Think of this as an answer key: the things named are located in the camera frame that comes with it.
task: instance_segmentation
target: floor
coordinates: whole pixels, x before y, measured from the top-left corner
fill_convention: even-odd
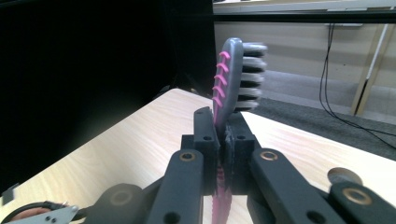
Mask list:
[[[265,77],[265,81],[262,83],[263,98],[323,109],[319,100],[320,77],[307,77],[277,71],[265,71],[263,75]],[[358,83],[329,79],[327,81],[327,96],[331,110],[350,115],[350,108],[357,88]],[[373,86],[364,113],[357,117],[396,124],[396,104],[394,102],[396,102],[396,87]],[[322,89],[322,103],[326,105],[324,88]]]

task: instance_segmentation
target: black cable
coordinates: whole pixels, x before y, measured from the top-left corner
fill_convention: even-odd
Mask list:
[[[323,71],[322,71],[322,76],[320,79],[320,88],[319,88],[319,101],[320,104],[322,105],[323,109],[333,118],[339,119],[341,121],[343,121],[345,124],[348,124],[352,127],[358,128],[358,129],[362,129],[364,131],[366,131],[367,133],[371,134],[372,136],[374,136],[375,138],[377,138],[378,140],[380,140],[381,142],[385,143],[386,145],[388,145],[389,147],[392,147],[394,149],[396,149],[395,146],[389,144],[388,142],[386,142],[385,140],[383,140],[382,138],[380,138],[379,136],[377,136],[375,133],[382,133],[382,134],[387,134],[387,135],[391,135],[391,136],[396,136],[396,134],[393,133],[386,133],[386,132],[382,132],[382,131],[378,131],[378,130],[373,130],[373,129],[367,129],[364,128],[362,126],[360,126],[357,123],[354,123],[352,121],[346,120],[346,119],[341,119],[339,118],[333,111],[332,108],[330,107],[329,104],[329,100],[328,100],[328,95],[327,95],[327,80],[328,80],[328,76],[329,76],[329,54],[330,54],[330,49],[332,47],[332,35],[334,32],[334,24],[330,24],[329,26],[329,33],[328,33],[328,45],[327,45],[327,53],[326,53],[326,58],[324,61],[324,65],[323,65]],[[326,106],[323,104],[322,102],[322,86],[323,86],[323,78],[325,78],[325,83],[324,83],[324,95],[325,95],[325,99],[326,99],[326,105],[328,108],[326,108]]]

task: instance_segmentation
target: gray carpet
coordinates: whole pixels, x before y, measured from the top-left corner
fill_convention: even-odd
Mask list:
[[[323,109],[262,98],[260,106],[251,112],[396,161],[395,136],[375,133],[394,147],[388,146],[366,131],[333,118]],[[396,134],[396,125],[344,114],[336,115],[341,119],[352,121],[367,129]]]

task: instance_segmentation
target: screw hole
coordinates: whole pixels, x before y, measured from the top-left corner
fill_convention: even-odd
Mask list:
[[[165,224],[177,224],[180,221],[180,215],[175,212],[165,214],[163,217],[163,223]]]
[[[316,224],[326,223],[326,218],[324,218],[324,216],[318,212],[309,211],[306,213],[306,216],[309,218],[309,220],[312,221],[312,223],[316,223]]]

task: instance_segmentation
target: metal screw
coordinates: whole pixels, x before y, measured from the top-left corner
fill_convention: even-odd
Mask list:
[[[195,154],[191,153],[191,152],[184,152],[180,154],[180,159],[182,161],[193,161],[195,160]]]
[[[72,211],[73,211],[73,212],[77,212],[77,211],[78,211],[78,207],[77,207],[77,206],[73,206],[73,207],[72,207]]]
[[[267,161],[276,161],[277,155],[272,151],[264,151],[260,154],[260,156]]]
[[[358,203],[361,205],[369,205],[373,203],[372,198],[360,189],[343,189],[343,194],[353,203]]]

